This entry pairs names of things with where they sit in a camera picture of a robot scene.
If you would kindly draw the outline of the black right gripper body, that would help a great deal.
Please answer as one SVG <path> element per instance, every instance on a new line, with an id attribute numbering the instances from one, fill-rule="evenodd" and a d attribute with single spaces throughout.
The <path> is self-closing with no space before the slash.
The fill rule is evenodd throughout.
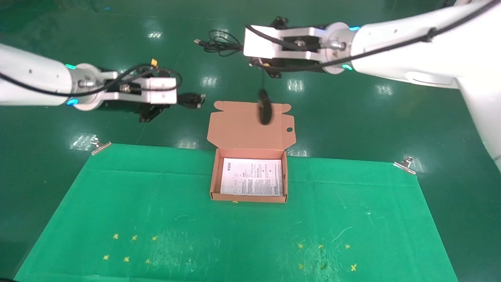
<path id="1" fill-rule="evenodd" d="M 256 64 L 261 64 L 266 67 L 278 67 L 278 68 L 296 68 L 296 67 L 306 67 L 319 64 L 317 61 L 303 60 L 303 59 L 286 59 L 286 58 L 251 58 L 250 65 L 254 66 Z M 275 70 L 264 70 L 264 72 L 272 79 L 281 79 L 282 73 Z M 322 68 L 317 68 L 313 70 L 308 70 L 308 72 L 318 72 L 326 73 Z"/>

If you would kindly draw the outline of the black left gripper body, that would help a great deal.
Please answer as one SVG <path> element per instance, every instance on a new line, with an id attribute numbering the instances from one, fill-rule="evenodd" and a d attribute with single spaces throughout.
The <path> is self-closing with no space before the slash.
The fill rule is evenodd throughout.
<path id="1" fill-rule="evenodd" d="M 134 101 L 104 101 L 96 111 L 136 114 L 140 123 L 150 123 L 165 109 L 165 104 L 148 104 Z"/>

